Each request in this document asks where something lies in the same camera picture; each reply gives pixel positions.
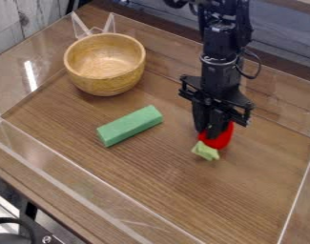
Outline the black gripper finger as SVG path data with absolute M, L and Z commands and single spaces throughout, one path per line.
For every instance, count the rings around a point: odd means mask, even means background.
M 210 109 L 198 102 L 193 102 L 193 120 L 197 132 L 202 132 L 209 126 Z
M 230 115 L 221 109 L 211 109 L 209 115 L 207 139 L 215 139 L 227 129 Z

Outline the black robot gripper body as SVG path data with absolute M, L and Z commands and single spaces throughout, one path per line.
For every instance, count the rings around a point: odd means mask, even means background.
M 239 91 L 241 68 L 243 58 L 217 59 L 201 55 L 202 75 L 181 76 L 182 87 L 179 96 L 191 102 L 198 102 L 209 109 L 221 109 L 230 115 L 230 121 L 242 126 L 249 125 L 254 103 Z

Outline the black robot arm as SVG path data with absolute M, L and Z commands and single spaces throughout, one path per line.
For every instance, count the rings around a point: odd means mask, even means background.
M 195 130 L 207 139 L 227 131 L 231 122 L 249 125 L 254 103 L 239 90 L 243 57 L 251 42 L 249 0 L 163 0 L 178 10 L 190 7 L 198 17 L 203 49 L 202 74 L 182 75 L 179 96 L 191 102 Z

